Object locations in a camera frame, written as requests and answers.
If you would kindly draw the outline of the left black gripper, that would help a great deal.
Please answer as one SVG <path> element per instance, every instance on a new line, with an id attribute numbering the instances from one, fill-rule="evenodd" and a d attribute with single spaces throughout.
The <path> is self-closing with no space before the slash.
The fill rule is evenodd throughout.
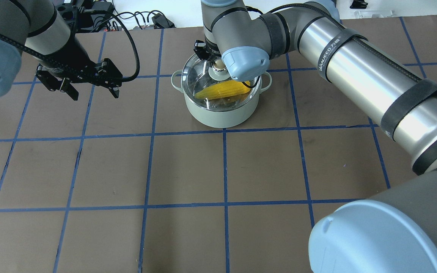
<path id="1" fill-rule="evenodd" d="M 66 71 L 62 67 L 46 60 L 39 60 L 40 66 L 35 71 L 35 76 L 47 90 L 65 93 L 71 97 L 71 99 L 77 101 L 79 99 L 79 93 L 71 84 L 71 81 L 89 82 L 95 86 L 108 89 L 115 99 L 119 98 L 119 88 L 123 83 L 123 75 L 120 70 L 109 58 L 104 58 L 99 63 L 91 61 L 76 36 L 68 38 L 68 41 L 61 49 L 54 53 L 47 54 L 45 57 L 62 64 L 67 64 L 68 67 L 75 71 L 83 71 L 93 76 L 91 79 L 88 77 L 80 79 L 76 74 Z"/>

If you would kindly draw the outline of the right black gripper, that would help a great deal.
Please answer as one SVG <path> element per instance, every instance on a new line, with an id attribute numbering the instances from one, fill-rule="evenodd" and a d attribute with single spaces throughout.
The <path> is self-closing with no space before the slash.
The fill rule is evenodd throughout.
<path id="1" fill-rule="evenodd" d="M 196 40 L 193 46 L 194 53 L 200 60 L 212 62 L 219 58 L 219 49 L 215 43 L 209 40 Z"/>

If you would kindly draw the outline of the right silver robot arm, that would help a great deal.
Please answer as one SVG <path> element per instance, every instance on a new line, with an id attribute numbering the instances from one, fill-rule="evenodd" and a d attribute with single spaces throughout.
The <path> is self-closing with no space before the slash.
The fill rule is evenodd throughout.
<path id="1" fill-rule="evenodd" d="M 411 157 L 416 177 L 340 206 L 308 242 L 314 273 L 437 273 L 437 83 L 412 73 L 339 21 L 334 2 L 311 0 L 251 19 L 241 0 L 203 0 L 203 50 L 245 85 L 269 61 L 297 51 L 318 78 Z"/>

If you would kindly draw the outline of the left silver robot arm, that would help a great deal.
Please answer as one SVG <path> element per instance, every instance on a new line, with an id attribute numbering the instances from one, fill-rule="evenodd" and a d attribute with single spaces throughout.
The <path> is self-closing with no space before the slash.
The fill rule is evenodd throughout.
<path id="1" fill-rule="evenodd" d="M 61 10 L 77 18 L 78 7 L 55 7 L 50 0 L 0 0 L 0 97 L 6 95 L 22 64 L 22 53 L 35 57 L 35 76 L 49 91 L 78 100 L 73 83 L 91 83 L 119 97 L 123 75 L 106 58 L 93 62 L 75 37 Z"/>

